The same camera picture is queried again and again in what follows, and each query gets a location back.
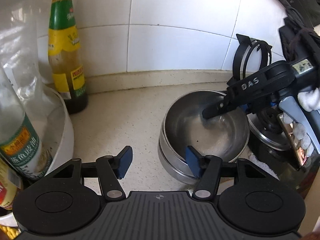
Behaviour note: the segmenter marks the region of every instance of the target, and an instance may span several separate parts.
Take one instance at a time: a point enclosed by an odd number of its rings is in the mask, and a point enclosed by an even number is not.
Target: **barcode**
[[[8,169],[8,180],[14,184],[16,187],[21,189],[21,179],[20,177],[11,169]]]
[[[71,99],[70,92],[59,92],[61,95],[62,99]]]

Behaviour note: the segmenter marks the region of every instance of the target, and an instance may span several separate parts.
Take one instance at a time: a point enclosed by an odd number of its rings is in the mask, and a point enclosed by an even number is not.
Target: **bowl rim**
[[[168,108],[168,110],[166,111],[165,113],[165,116],[164,116],[164,119],[163,119],[163,128],[162,128],[162,132],[163,132],[163,135],[164,135],[164,140],[165,142],[167,143],[167,145],[169,146],[169,148],[172,150],[172,152],[175,154],[175,156],[177,158],[179,158],[181,161],[183,162],[186,162],[184,158],[182,158],[176,151],[175,149],[173,149],[173,147],[171,146],[170,142],[169,142],[169,139],[167,137],[167,133],[165,132],[165,122],[166,122],[166,119],[167,119],[167,115],[168,115],[168,112],[169,110],[171,109],[171,107],[178,101],[180,100],[181,98],[185,97],[186,95],[189,95],[189,94],[192,94],[192,93],[195,93],[195,92],[201,92],[201,91],[207,91],[207,92],[215,92],[215,93],[218,93],[218,94],[221,94],[223,96],[226,96],[225,93],[221,92],[221,91],[215,91],[215,90],[208,90],[208,89],[200,89],[200,90],[194,90],[194,91],[191,91],[191,92],[188,92],[188,93],[185,93],[183,94],[182,96],[178,97]],[[246,138],[246,142],[242,148],[242,150],[238,153],[238,155],[233,158],[232,160],[228,161],[228,162],[234,162],[240,155],[241,153],[244,151],[244,149],[246,148],[246,146],[248,145],[248,141],[249,141],[249,136],[250,136],[250,126],[249,126],[249,120],[248,120],[248,117],[247,115],[244,113],[245,117],[246,117],[246,124],[247,124],[247,138]]]

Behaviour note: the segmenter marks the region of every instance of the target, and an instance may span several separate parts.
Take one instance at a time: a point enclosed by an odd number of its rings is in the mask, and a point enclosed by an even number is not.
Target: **stacked metal bowl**
[[[222,92],[198,90],[178,98],[162,122],[158,155],[164,169],[175,179],[195,184],[184,156],[192,145],[202,155],[216,155],[226,162],[235,161],[249,140],[247,116],[240,109],[209,120],[202,110],[225,96]]]

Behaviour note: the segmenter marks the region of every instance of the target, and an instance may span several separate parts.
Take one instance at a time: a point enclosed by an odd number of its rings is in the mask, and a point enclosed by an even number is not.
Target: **countertop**
[[[126,145],[133,161],[120,180],[130,191],[186,190],[190,186],[172,178],[162,167],[157,152],[161,122],[175,99],[194,90],[224,90],[225,83],[159,86],[89,95],[87,108],[71,115],[75,133],[74,157],[93,162],[104,155],[117,155]],[[85,185],[100,193],[97,179]]]

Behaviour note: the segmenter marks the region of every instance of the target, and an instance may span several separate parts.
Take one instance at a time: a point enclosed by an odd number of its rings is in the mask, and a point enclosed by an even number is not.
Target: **dark liquid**
[[[66,103],[66,107],[69,114],[79,113],[80,111],[86,108],[88,104],[88,95],[85,92],[83,95],[77,98],[64,100],[64,102]]]

